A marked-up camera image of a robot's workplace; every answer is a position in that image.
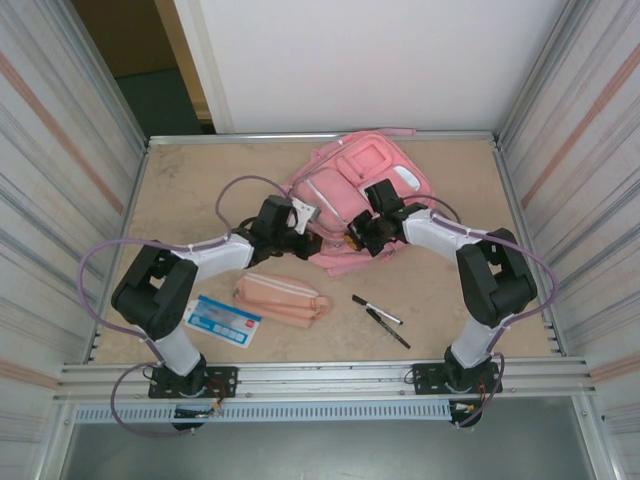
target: gray floor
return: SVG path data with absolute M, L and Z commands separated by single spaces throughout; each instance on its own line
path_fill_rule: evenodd
M 590 479 L 569 399 L 496 400 L 474 432 L 445 422 L 205 425 L 147 440 L 76 427 L 64 479 Z
M 187 87 L 177 68 L 116 79 L 146 137 L 200 135 Z

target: wooden tabletop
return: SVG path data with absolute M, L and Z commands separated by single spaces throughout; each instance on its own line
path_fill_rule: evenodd
M 452 204 L 463 223 L 493 230 L 513 220 L 484 140 L 398 142 L 431 182 L 436 195 Z M 222 187 L 232 179 L 256 174 L 283 183 L 309 159 L 317 143 L 261 143 L 155 146 L 151 149 L 129 236 L 171 244 L 195 243 L 221 235 L 214 212 Z M 223 213 L 237 225 L 257 213 L 272 187 L 262 182 L 235 185 L 222 202 Z M 127 247 L 122 275 L 137 249 Z M 407 247 L 388 262 L 330 278 L 326 272 L 293 256 L 272 258 L 251 271 L 288 275 L 306 281 L 333 302 L 329 315 L 309 329 L 263 320 L 248 349 L 186 329 L 209 362 L 300 362 L 439 359 L 460 334 L 468 312 L 462 300 L 457 268 L 435 253 Z M 196 285 L 193 296 L 207 295 L 232 304 L 232 288 L 243 274 L 228 272 Z M 357 294 L 404 320 L 392 327 L 411 344 L 407 350 L 351 301 Z M 119 314 L 111 322 L 125 325 Z M 136 338 L 106 330 L 95 360 L 135 363 L 152 360 Z M 496 350 L 510 357 L 550 355 L 540 316 L 515 324 Z

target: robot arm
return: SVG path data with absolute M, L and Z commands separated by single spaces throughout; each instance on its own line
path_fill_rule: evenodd
M 202 389 L 206 367 L 180 325 L 193 285 L 271 256 L 293 253 L 306 260 L 320 250 L 322 239 L 305 232 L 317 213 L 316 207 L 297 199 L 271 195 L 251 227 L 234 229 L 224 242 L 193 244 L 185 251 L 141 249 L 114 290 L 111 305 L 146 333 L 182 395 L 196 395 Z
M 519 252 L 492 242 L 516 243 L 504 228 L 478 231 L 477 238 L 463 225 L 444 218 L 424 205 L 405 206 L 389 180 L 365 190 L 372 209 L 349 225 L 348 240 L 356 250 L 377 255 L 388 242 L 402 241 L 427 248 L 458 266 L 464 302 L 470 316 L 462 334 L 445 352 L 447 382 L 465 391 L 488 368 L 489 349 L 503 324 L 536 298 L 531 271 Z

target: marker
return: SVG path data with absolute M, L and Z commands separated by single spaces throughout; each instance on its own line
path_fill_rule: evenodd
M 370 308 L 371 310 L 373 310 L 374 312 L 378 312 L 380 315 L 384 315 L 385 317 L 387 317 L 389 320 L 391 320 L 392 322 L 396 322 L 398 325 L 402 325 L 404 322 L 402 320 L 400 320 L 399 318 L 394 317 L 393 315 L 385 312 L 384 310 L 382 310 L 381 308 L 376 307 L 375 305 L 371 305 L 369 302 L 367 302 L 364 298 L 360 298 L 357 295 L 351 295 L 351 300 L 353 300 L 356 303 L 359 303 L 360 305 L 362 305 L 363 307 L 367 307 Z
M 371 315 L 371 317 L 380 324 L 380 326 L 382 328 L 384 328 L 387 332 L 389 332 L 391 335 L 393 335 L 393 338 L 395 338 L 396 340 L 398 340 L 402 345 L 404 345 L 407 348 L 411 348 L 411 345 L 409 345 L 404 338 L 402 338 L 400 335 L 398 335 L 396 332 L 394 332 L 391 327 L 389 325 L 387 325 L 386 323 L 384 323 L 384 321 L 382 320 L 382 318 L 380 317 L 380 315 L 378 315 L 376 312 L 374 312 L 373 310 L 371 310 L 370 308 L 367 308 L 367 313 L 369 315 Z

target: metal wall panel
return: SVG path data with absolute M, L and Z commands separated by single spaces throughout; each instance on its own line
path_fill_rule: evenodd
M 640 472 L 640 3 L 590 2 L 500 138 L 628 474 Z
M 0 3 L 0 478 L 32 477 L 63 363 L 93 323 L 79 259 L 120 234 L 144 139 L 61 1 Z M 95 258 L 101 301 L 114 252 Z

